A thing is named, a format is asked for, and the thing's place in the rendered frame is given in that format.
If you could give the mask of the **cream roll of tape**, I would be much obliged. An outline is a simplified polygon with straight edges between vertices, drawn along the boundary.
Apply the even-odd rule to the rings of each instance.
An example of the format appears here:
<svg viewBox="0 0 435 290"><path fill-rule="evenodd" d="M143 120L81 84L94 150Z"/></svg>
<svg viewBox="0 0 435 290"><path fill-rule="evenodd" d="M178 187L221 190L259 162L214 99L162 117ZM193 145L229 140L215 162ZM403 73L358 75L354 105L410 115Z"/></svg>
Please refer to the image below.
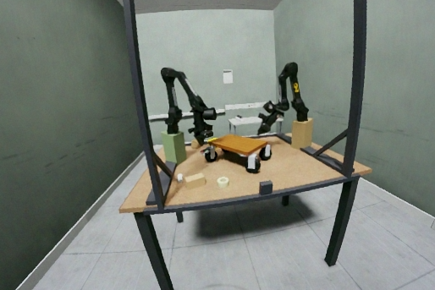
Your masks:
<svg viewBox="0 0 435 290"><path fill-rule="evenodd" d="M227 188L229 186L229 179L226 177L221 177L217 180L217 186L219 188Z"/></svg>

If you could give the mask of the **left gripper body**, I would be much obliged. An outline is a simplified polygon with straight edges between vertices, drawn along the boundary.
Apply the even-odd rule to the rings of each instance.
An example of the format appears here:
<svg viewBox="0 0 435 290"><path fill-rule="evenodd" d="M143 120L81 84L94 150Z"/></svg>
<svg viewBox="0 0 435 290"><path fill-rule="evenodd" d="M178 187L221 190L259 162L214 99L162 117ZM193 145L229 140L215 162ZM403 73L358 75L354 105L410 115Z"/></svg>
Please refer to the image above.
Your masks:
<svg viewBox="0 0 435 290"><path fill-rule="evenodd" d="M195 127L189 129L189 134L194 132L195 135L200 135L204 139L212 137L213 136L213 132L210 131L210 130L205 131L205 125L204 125L204 123L206 123L204 120L194 121L193 124L195 125Z"/></svg>

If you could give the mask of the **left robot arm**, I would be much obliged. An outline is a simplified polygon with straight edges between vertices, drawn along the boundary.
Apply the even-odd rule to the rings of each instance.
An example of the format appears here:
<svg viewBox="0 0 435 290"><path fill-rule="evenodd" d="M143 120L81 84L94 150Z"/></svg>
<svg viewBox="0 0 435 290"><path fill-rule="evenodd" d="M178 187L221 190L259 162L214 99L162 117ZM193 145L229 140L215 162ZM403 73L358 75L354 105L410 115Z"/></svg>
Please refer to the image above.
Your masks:
<svg viewBox="0 0 435 290"><path fill-rule="evenodd" d="M195 93L193 87L191 86L190 82L186 78L184 72L176 71L173 68L163 67L161 70L161 76L166 84L168 103L169 103L168 118L164 121L165 124L168 125L167 134L178 134L179 132L178 123L183 116L182 109L179 109L177 104L176 93L174 88L175 78L179 80L179 83L182 85L185 93L188 96L190 106L192 107L190 112L193 112L194 121L201 121L204 119L205 120L217 119L217 112L215 110L215 107L208 108L206 106L202 98Z"/></svg>

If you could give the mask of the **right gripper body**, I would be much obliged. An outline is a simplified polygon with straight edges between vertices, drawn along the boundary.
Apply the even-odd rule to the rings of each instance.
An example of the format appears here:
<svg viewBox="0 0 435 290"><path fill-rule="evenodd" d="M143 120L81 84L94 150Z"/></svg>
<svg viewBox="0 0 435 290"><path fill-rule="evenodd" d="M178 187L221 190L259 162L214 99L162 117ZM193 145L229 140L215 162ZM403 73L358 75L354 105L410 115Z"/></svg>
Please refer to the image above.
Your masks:
<svg viewBox="0 0 435 290"><path fill-rule="evenodd" d="M263 121L262 127L263 127L267 132L269 132L269 131L271 130L271 128L269 128L268 126L271 127L271 125L272 125L273 123L276 123L276 121L277 121L277 120L276 120L275 118L273 118L272 115L270 114L269 117L268 117L268 119L267 119L267 121L266 121L266 122ZM265 124L265 123L266 123L266 124ZM267 125L268 125L268 126L267 126Z"/></svg>

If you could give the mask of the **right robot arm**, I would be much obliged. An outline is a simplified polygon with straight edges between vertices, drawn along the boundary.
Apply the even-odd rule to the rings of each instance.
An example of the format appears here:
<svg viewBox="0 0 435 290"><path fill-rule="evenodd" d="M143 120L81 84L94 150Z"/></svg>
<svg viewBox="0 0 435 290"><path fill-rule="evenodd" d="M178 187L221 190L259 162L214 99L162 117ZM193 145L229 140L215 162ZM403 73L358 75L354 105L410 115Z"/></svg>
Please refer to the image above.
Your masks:
<svg viewBox="0 0 435 290"><path fill-rule="evenodd" d="M284 74L286 72L286 74ZM283 75L284 74L284 75ZM281 116L284 117L284 112L289 110L289 101L287 99L287 85L286 79L289 77L291 89L293 93L292 107L297 110L296 119L298 122L308 121L307 113L309 109L305 107L305 103L300 97L300 88L297 80L298 65L295 62L286 63L282 73L278 76L279 82L279 100L278 104L273 104L268 101L264 104L263 109L271 113L272 117L278 120ZM279 110L276 110L279 109ZM286 110L281 112L280 110ZM305 114L303 114L305 113Z"/></svg>

